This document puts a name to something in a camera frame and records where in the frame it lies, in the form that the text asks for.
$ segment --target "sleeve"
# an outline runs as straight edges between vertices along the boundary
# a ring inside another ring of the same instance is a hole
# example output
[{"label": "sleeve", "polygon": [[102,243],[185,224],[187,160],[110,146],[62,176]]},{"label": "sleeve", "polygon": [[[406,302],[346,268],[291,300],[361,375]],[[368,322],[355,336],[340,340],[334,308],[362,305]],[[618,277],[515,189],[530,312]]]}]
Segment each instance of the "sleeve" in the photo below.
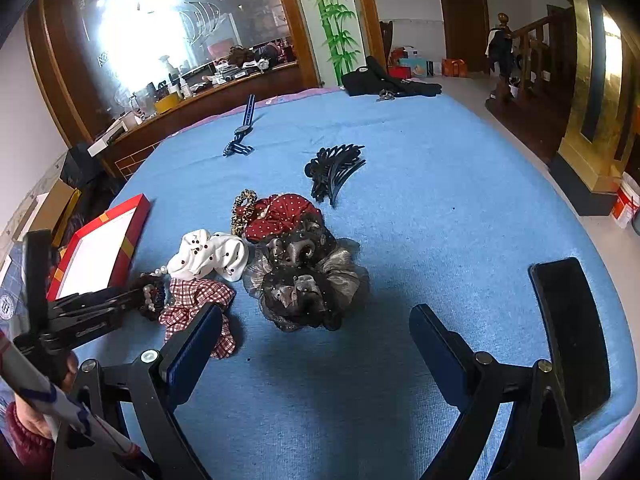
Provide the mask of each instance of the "sleeve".
[{"label": "sleeve", "polygon": [[48,438],[27,430],[15,412],[15,402],[6,409],[6,424],[15,444],[15,453],[20,462],[29,470],[34,479],[51,476],[54,443]]}]

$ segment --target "leopard print scrunchie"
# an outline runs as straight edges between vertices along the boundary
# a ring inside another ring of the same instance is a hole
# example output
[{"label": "leopard print scrunchie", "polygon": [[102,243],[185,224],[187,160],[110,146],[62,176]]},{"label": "leopard print scrunchie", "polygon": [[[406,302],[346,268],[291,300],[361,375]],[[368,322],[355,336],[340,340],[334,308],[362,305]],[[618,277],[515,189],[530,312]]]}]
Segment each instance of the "leopard print scrunchie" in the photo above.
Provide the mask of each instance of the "leopard print scrunchie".
[{"label": "leopard print scrunchie", "polygon": [[[258,200],[258,196],[251,189],[245,189],[236,197],[234,208],[231,210],[231,234],[242,237],[242,232],[244,232],[244,228],[249,223],[249,218],[254,214],[256,200]],[[236,212],[239,207],[243,207],[240,214]]]}]

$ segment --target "screw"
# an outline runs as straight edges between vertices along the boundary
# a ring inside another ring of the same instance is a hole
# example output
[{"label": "screw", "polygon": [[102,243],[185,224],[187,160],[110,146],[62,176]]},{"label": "screw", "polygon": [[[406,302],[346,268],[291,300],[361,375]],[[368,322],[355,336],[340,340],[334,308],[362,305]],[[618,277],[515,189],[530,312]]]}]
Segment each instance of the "screw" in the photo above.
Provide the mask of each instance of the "screw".
[{"label": "screw", "polygon": [[80,369],[83,372],[90,372],[91,370],[93,370],[95,368],[96,365],[96,361],[95,359],[87,359],[84,363],[82,363]]},{"label": "screw", "polygon": [[152,363],[158,359],[158,352],[156,350],[147,350],[140,356],[140,360],[143,363]]},{"label": "screw", "polygon": [[553,370],[552,364],[546,359],[540,359],[540,361],[538,361],[538,368],[540,368],[545,374]]},{"label": "screw", "polygon": [[476,361],[481,365],[489,365],[493,360],[494,358],[488,352],[476,352]]}]

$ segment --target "bed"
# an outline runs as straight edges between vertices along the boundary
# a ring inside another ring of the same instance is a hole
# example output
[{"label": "bed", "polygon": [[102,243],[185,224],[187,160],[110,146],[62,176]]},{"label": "bed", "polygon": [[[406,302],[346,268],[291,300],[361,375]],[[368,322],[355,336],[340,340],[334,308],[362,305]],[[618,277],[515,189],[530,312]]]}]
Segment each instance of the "bed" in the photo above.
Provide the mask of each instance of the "bed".
[{"label": "bed", "polygon": [[[614,285],[580,222],[540,173],[488,124],[446,95],[376,102],[341,91],[271,100],[255,111],[249,156],[222,151],[240,110],[163,141],[114,205],[139,193],[152,209],[132,275],[152,271],[198,228],[228,232],[235,196],[309,197],[303,168],[320,147],[364,145],[366,165],[337,208],[320,205],[336,237],[360,244],[366,308],[338,332],[277,330],[241,282],[228,313],[238,349],[211,359],[176,417],[214,478],[419,478],[458,412],[434,384],[408,331],[427,303],[449,330],[500,362],[549,358],[527,274],[575,256],[598,307],[610,399],[575,426],[580,460],[636,402],[636,362]],[[160,348],[164,327],[130,314],[123,328],[78,349],[81,360],[130,362]],[[502,405],[473,478],[485,478],[508,420]],[[131,434],[142,442],[127,412]]]}]

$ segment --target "person's hand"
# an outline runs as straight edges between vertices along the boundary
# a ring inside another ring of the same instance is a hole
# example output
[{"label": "person's hand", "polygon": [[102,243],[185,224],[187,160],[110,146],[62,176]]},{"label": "person's hand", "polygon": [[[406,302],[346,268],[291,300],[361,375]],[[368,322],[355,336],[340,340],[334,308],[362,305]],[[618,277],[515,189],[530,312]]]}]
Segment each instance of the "person's hand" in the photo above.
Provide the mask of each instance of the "person's hand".
[{"label": "person's hand", "polygon": [[[60,384],[60,389],[65,393],[69,393],[78,373],[78,358],[73,352],[69,354],[66,360],[66,367],[68,371],[62,384]],[[15,396],[15,415],[20,423],[31,433],[51,439],[51,429],[44,419],[44,415],[34,410],[18,395]]]}]

